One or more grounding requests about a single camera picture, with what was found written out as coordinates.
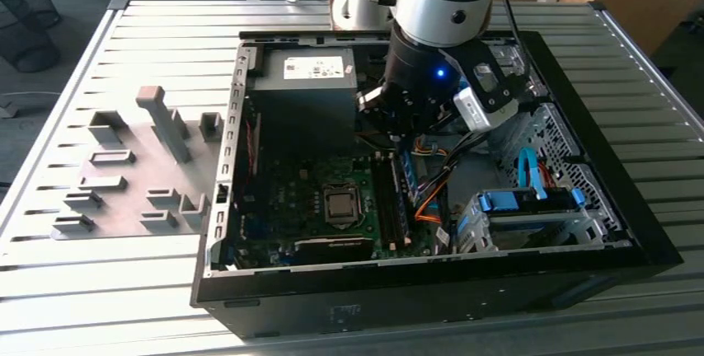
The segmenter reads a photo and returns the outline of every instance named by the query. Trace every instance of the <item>black cable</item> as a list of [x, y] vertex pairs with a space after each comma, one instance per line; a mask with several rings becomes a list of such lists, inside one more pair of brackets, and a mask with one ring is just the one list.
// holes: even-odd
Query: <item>black cable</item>
[[442, 161], [442, 169], [439, 172], [432, 176], [432, 178], [419, 187], [418, 191], [420, 193], [426, 192], [426, 190], [432, 186], [434, 184], [442, 183], [442, 180], [446, 179], [446, 177], [451, 174], [451, 171], [454, 170], [455, 166], [459, 163], [459, 156], [463, 152], [467, 152], [471, 150], [475, 146], [483, 143], [486, 140], [486, 135], [481, 134], [475, 139], [470, 140], [467, 143], [465, 141], [469, 140], [469, 137], [471, 136], [471, 133], [467, 133], [461, 139], [458, 144], [455, 145], [454, 149], [450, 150], [450, 153], [447, 154], [447, 157], [444, 157], [444, 160]]
[[371, 140], [370, 138], [367, 138], [366, 136], [363, 135], [354, 135], [359, 138], [359, 140], [362, 140], [366, 144], [368, 144], [372, 148], [375, 148], [376, 150], [388, 150], [388, 151], [392, 151], [394, 148], [391, 146], [382, 146], [378, 142], [375, 142], [374, 140]]
[[530, 59], [527, 58], [527, 52], [522, 40], [519, 39], [518, 34], [518, 23], [515, 22], [514, 9], [510, 6], [510, 1], [503, 0], [503, 6], [506, 7], [507, 14], [507, 24], [510, 25], [510, 31], [515, 38], [515, 43], [518, 44], [519, 56], [523, 61], [523, 76], [530, 80]]

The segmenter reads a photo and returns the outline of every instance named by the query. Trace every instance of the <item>slotted metal table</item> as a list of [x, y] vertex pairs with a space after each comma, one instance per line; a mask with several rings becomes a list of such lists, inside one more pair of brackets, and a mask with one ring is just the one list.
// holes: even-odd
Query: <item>slotted metal table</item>
[[[113, 2], [0, 207], [0, 353], [704, 354], [701, 120], [607, 12], [514, 10], [545, 37], [682, 265], [565, 311], [244, 344], [188, 305], [197, 235], [54, 241], [50, 223], [96, 146], [88, 114], [131, 110], [136, 86], [153, 84], [185, 121], [224, 111], [237, 33], [327, 30], [327, 4]], [[503, 7], [493, 13], [506, 29]]]

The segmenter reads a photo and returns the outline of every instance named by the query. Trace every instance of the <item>robotic arm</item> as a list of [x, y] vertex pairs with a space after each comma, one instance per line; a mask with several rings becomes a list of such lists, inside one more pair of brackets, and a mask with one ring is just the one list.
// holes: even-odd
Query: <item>robotic arm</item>
[[[358, 7], [378, 9], [378, 0]], [[525, 80], [505, 76], [477, 38], [491, 0], [396, 0], [383, 84], [358, 94], [358, 108], [400, 149], [456, 113], [470, 128], [493, 129], [518, 110]]]

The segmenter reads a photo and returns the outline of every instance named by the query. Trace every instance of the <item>gray carpet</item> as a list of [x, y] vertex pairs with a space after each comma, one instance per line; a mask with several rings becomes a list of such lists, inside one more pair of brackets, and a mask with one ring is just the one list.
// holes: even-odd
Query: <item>gray carpet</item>
[[[102, 17], [109, 0], [53, 0], [62, 21], [49, 31], [61, 53], [60, 63], [40, 73], [18, 73], [0, 59], [0, 95], [17, 91], [61, 92]], [[0, 119], [0, 181], [12, 181], [53, 108], [56, 97], [12, 96], [13, 119]], [[5, 189], [0, 188], [0, 199]]]

